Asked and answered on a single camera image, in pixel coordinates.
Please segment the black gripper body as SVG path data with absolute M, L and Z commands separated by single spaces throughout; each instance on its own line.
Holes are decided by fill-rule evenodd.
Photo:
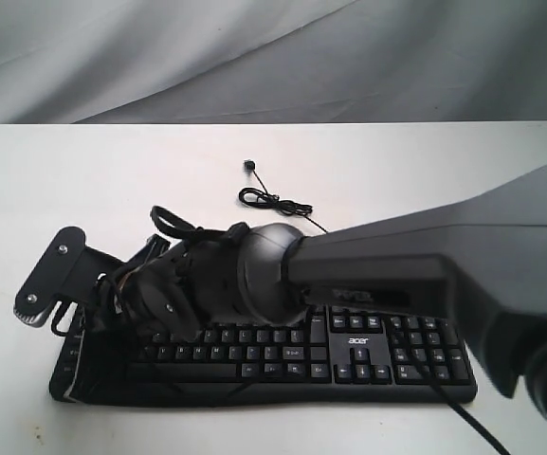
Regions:
M 179 243 L 114 272 L 112 288 L 119 293 L 129 324 L 139 331 L 167 330 L 194 341 L 210 324 L 248 323 L 237 264 L 249 228 L 164 227 L 161 232 Z

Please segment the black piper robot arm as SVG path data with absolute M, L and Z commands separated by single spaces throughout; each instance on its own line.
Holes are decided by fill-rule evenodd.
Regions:
M 460 203 L 309 237 L 166 209 L 82 276 L 50 388 L 120 407 L 471 401 L 523 381 L 547 419 L 547 166 Z

